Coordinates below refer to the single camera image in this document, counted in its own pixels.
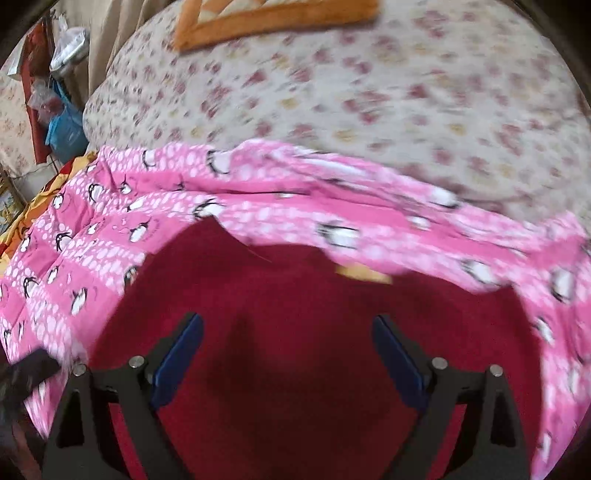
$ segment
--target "red cloth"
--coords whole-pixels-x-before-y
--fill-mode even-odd
[[[21,79],[26,104],[31,97],[31,85],[33,85],[35,77],[49,76],[51,54],[47,44],[46,29],[42,21],[39,21],[33,30],[27,35],[23,55]],[[29,116],[29,122],[31,123],[35,163],[39,165],[45,163],[47,161],[47,156],[51,153],[51,148],[45,145],[47,128],[38,122],[38,112],[29,106],[27,106],[27,115]]]
[[[416,418],[374,350],[378,313],[453,366],[502,365],[533,453],[539,350],[511,288],[476,296],[416,273],[393,285],[351,280],[317,248],[248,248],[206,219],[147,261],[91,366],[148,353],[187,311],[204,318],[204,340],[159,417],[195,478],[378,479]],[[457,413],[433,474],[449,458]],[[142,478],[121,418],[115,424]]]

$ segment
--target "plastic bag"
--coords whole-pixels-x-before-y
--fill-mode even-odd
[[[64,109],[51,119],[45,145],[49,145],[57,159],[66,164],[72,158],[84,155],[88,140],[82,128],[82,112],[70,103],[59,82],[54,82],[53,86],[64,103]]]
[[[51,119],[64,110],[64,104],[58,94],[50,89],[45,80],[35,79],[31,85],[31,97],[27,106],[39,112],[39,123],[45,127],[49,125]]]
[[[56,50],[49,66],[51,74],[58,78],[67,75],[75,64],[88,55],[89,51],[90,36],[88,30],[82,27],[74,27],[62,31],[60,38],[57,39]]]

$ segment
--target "metal bolt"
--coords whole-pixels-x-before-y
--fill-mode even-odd
[[[86,373],[86,365],[85,364],[76,364],[72,369],[72,373],[75,377],[81,377]]]
[[[433,367],[437,368],[438,370],[445,370],[447,368],[447,360],[443,357],[437,356],[433,360],[431,360],[431,364]]]
[[[139,368],[144,364],[144,362],[145,362],[145,359],[143,356],[136,355],[136,356],[131,357],[129,359],[128,363],[131,368]]]
[[[503,374],[503,367],[497,364],[491,365],[488,370],[490,370],[491,374],[495,377],[500,377]]]

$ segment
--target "white plastic bag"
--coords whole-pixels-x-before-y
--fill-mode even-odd
[[[82,27],[62,31],[60,38],[57,39],[56,50],[49,66],[51,74],[63,77],[75,64],[84,59],[90,50],[89,37],[88,30]]]
[[[35,79],[31,85],[31,97],[27,106],[39,111],[38,120],[47,127],[53,117],[63,112],[64,105],[59,95],[50,89],[45,80]]]

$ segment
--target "pink blanket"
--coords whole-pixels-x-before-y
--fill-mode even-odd
[[[38,345],[66,366],[86,361],[146,253],[209,215],[245,243],[315,245],[341,264],[416,270],[472,291],[512,283],[542,342],[534,476],[564,452],[591,393],[591,261],[575,217],[522,225],[390,168],[279,142],[250,140],[227,152],[103,147],[39,217],[0,283],[10,361]],[[43,434],[66,377],[27,404]]]

